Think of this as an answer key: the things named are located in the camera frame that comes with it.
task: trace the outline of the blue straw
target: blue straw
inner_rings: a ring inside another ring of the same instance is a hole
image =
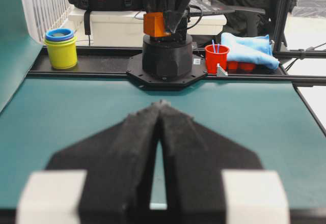
[[[214,49],[214,53],[216,53],[216,49],[215,49],[215,43],[214,43],[214,39],[212,40],[213,43],[213,49]]]

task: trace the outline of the light blue cloth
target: light blue cloth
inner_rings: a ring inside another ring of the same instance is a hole
[[[236,37],[231,33],[223,33],[221,44],[230,49],[228,61],[264,65],[272,70],[276,70],[280,64],[273,57],[269,35],[265,37]]]

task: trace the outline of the orange bracket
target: orange bracket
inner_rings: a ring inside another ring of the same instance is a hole
[[[147,13],[144,15],[144,33],[151,37],[167,37],[163,13]]]

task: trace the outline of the green mat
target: green mat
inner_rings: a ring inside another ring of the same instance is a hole
[[[280,174],[291,208],[326,207],[326,141],[290,83],[199,81],[148,92],[127,80],[31,79],[0,116],[0,208],[15,208],[28,175],[51,154],[165,99],[255,151]],[[154,202],[164,203],[162,161]]]

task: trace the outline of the white box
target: white box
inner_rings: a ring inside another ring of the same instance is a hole
[[[74,8],[68,19],[76,26],[84,20],[85,10]],[[91,13],[91,31],[93,46],[142,47],[143,21],[136,19],[138,11],[93,11]],[[144,12],[137,15],[143,18]],[[198,17],[192,17],[189,26]],[[191,35],[217,35],[226,25],[224,15],[204,16],[197,26],[188,31]]]

